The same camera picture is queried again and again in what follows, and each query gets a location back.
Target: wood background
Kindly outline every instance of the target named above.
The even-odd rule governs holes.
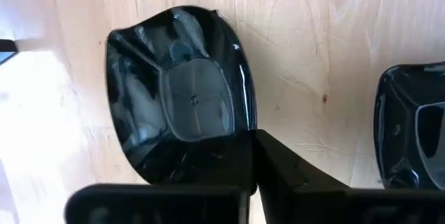
[[[125,159],[105,91],[104,41],[171,6],[217,8],[236,29],[259,127],[337,179],[380,187],[372,119],[378,78],[444,60],[444,0],[0,0],[0,223],[62,223],[97,182],[144,183]],[[263,223],[252,198],[252,223]]]

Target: plywood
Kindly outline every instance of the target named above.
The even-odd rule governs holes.
[[[0,66],[0,223],[62,223],[83,186],[144,183],[112,126],[104,41],[184,4],[217,8],[241,37],[261,128],[342,182],[381,186],[378,78],[444,60],[444,0],[0,0],[0,38],[23,51]]]

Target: wood grain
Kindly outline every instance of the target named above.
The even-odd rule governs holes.
[[[0,38],[22,50],[0,67],[2,223],[16,214],[62,223],[67,197],[83,186],[144,183],[111,122],[104,41],[185,4],[217,8],[236,29],[261,128],[342,182],[381,186],[378,78],[392,65],[444,60],[444,0],[0,0]],[[252,222],[263,223],[252,200]]]

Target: light wood surface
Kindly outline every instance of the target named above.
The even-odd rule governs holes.
[[[22,51],[0,66],[0,223],[62,223],[83,186],[144,183],[111,122],[104,42],[185,4],[217,8],[236,29],[259,127],[344,183],[381,186],[378,78],[445,60],[444,0],[0,0],[0,38]],[[252,212],[264,223],[258,195]]]

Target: wooden panel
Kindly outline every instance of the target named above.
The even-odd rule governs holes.
[[[236,29],[259,126],[342,182],[380,187],[372,117],[380,74],[444,60],[444,0],[0,0],[0,220],[62,223],[96,182],[144,183],[121,152],[106,101],[104,41],[171,6],[217,8]],[[264,221],[252,198],[252,222]]]

